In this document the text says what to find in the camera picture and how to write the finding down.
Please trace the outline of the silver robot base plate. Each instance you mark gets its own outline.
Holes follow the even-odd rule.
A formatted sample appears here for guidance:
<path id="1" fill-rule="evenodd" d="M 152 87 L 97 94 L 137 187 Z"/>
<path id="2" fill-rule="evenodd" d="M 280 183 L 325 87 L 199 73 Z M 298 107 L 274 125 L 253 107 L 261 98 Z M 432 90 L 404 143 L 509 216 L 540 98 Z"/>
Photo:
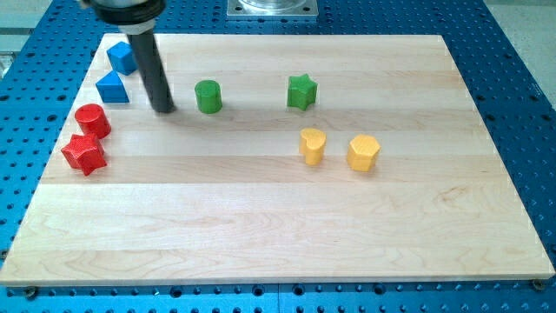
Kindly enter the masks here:
<path id="1" fill-rule="evenodd" d="M 317 0 L 228 0 L 228 17 L 317 17 Z"/>

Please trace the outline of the black robot arm end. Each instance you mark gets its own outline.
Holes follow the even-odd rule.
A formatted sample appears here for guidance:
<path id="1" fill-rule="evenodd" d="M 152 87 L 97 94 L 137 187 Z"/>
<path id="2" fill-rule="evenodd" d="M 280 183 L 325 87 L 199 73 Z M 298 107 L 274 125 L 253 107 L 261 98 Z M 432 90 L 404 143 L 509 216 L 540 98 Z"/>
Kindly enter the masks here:
<path id="1" fill-rule="evenodd" d="M 140 35 L 153 30 L 156 18 L 166 8 L 165 0 L 79 0 L 105 23 L 116 25 L 126 35 Z"/>

